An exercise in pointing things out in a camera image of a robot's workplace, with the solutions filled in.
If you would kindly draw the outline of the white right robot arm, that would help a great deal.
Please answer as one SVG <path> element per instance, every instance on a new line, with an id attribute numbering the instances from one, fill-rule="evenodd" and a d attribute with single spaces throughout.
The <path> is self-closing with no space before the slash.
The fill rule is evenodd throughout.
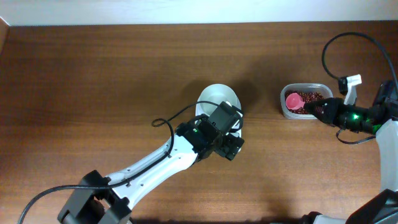
<path id="1" fill-rule="evenodd" d="M 380 193 L 347 219 L 332 218 L 318 212 L 302 217 L 302 223 L 397 223 L 397 86 L 385 81 L 379 87 L 372 107 L 346 105 L 341 98 L 327 98 L 304 104 L 319 121 L 375 139 L 380 153 Z"/>

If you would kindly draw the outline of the pink measuring scoop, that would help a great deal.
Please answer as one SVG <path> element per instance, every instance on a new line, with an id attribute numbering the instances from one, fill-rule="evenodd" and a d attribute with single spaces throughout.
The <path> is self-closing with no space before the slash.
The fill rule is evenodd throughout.
<path id="1" fill-rule="evenodd" d="M 298 93 L 292 93 L 286 98 L 285 105 L 289 110 L 299 110 L 305 102 Z"/>

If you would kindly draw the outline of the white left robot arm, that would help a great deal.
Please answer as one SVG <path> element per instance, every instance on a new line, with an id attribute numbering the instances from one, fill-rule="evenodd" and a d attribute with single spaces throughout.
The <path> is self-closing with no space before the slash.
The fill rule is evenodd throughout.
<path id="1" fill-rule="evenodd" d="M 103 177 L 86 174 L 58 214 L 60 223 L 128 223 L 132 209 L 172 175 L 212 152 L 233 160 L 244 144 L 241 120 L 201 115 L 177 126 L 170 139 L 139 162 Z"/>

